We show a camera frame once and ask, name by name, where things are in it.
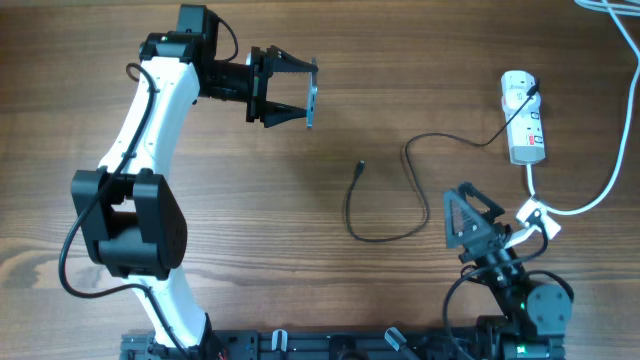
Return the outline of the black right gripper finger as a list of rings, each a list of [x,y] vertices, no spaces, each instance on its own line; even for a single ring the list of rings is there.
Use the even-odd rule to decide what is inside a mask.
[[[449,190],[443,195],[446,246],[450,249],[462,246],[465,240],[471,240],[475,235],[487,234],[493,224],[467,201],[467,196],[463,198],[456,190]]]
[[[482,217],[489,223],[494,223],[497,217],[505,214],[505,210],[490,199],[488,196],[480,192],[472,183],[463,182],[458,186],[458,193],[465,198],[467,195],[476,198],[482,204],[487,207],[487,210],[482,213]]]

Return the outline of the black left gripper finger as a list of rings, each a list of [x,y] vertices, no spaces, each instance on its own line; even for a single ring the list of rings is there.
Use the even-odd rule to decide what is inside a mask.
[[[261,114],[261,122],[265,128],[271,128],[306,116],[307,110],[305,108],[267,101],[264,105],[264,112]]]
[[[316,64],[302,61],[295,58],[286,51],[272,45],[267,49],[269,58],[268,73],[317,73]]]

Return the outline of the turquoise screen Galaxy smartphone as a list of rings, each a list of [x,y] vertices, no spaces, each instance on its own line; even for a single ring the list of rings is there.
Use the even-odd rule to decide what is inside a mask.
[[[309,77],[309,87],[308,87],[307,104],[306,104],[306,127],[308,129],[311,129],[314,124],[317,94],[318,94],[317,72],[311,72]]]

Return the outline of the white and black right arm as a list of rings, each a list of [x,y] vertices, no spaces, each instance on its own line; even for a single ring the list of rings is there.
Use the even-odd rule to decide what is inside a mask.
[[[515,231],[497,218],[505,210],[473,184],[462,183],[443,195],[446,246],[460,247],[464,265],[442,307],[444,331],[464,359],[563,359],[564,338],[575,300],[573,288],[546,270],[524,264],[543,255],[560,225],[532,197],[516,220]],[[456,290],[471,282],[487,287],[502,314],[477,320],[475,334],[458,337],[449,321]]]

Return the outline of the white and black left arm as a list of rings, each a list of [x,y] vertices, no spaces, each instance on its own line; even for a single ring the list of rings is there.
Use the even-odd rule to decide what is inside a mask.
[[[80,170],[72,179],[77,217],[71,234],[83,237],[90,259],[119,279],[122,290],[136,293],[154,326],[144,343],[124,351],[128,359],[226,355],[186,280],[187,224],[168,184],[190,108],[199,98],[239,102],[248,121],[268,128],[314,117],[315,88],[302,108],[269,101],[267,90],[277,73],[315,79],[316,62],[276,46],[253,48],[246,63],[218,59],[223,26],[207,7],[184,4],[174,30],[147,37],[138,61],[126,67],[138,87],[115,142],[96,169]]]

